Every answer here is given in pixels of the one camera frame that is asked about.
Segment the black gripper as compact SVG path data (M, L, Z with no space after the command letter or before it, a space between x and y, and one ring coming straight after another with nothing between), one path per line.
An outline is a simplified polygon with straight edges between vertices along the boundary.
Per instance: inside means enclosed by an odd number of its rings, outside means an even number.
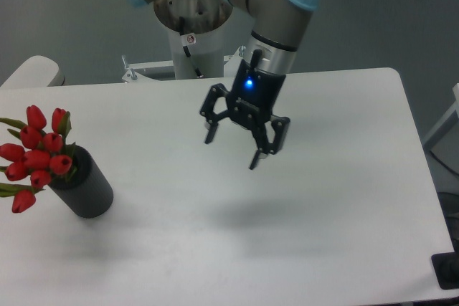
M283 148L290 125L290 118L273 115L273 106L278 98L286 75L272 75L251 68L242 60L230 91L223 84L212 85L207 93L199 114L206 120L207 136L205 144L214 140L219 121L229 116L230 120L250 130L257 150L250 163L254 170L260 159L275 155ZM227 109L214 111L219 98L226 98ZM266 124L274 131L270 142Z

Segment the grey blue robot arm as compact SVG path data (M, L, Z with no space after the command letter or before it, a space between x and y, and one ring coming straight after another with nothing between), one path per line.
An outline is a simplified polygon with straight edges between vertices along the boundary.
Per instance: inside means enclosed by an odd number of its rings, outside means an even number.
M224 72L222 28L240 9L255 21L231 88L213 85L200 110L210 143L229 118L252 133L252 166L283 146L290 121L273 106L319 0L128 0L153 7L166 28L176 79L220 77Z

